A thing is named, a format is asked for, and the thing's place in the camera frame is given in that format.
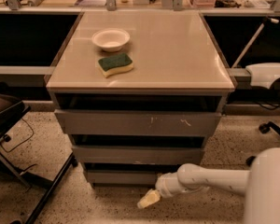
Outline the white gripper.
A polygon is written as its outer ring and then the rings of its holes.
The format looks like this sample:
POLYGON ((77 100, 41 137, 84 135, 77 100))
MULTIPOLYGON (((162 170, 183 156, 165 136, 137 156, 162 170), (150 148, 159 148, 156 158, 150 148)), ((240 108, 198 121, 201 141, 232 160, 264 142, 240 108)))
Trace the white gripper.
POLYGON ((160 175, 155 184, 155 189, 150 189, 137 203, 139 209, 144 209, 157 203, 162 198, 171 198, 177 194, 189 191, 190 182, 178 172, 160 175))

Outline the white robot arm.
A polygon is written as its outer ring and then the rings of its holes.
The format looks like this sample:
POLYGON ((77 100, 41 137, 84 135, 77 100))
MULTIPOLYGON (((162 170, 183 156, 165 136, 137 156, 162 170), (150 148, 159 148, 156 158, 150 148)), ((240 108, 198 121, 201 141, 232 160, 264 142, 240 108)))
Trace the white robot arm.
POLYGON ((138 202, 141 209, 162 198, 207 187, 245 197, 244 224, 280 224, 280 147, 266 149, 247 170, 206 169, 183 164, 175 173, 158 177, 155 188, 138 202))

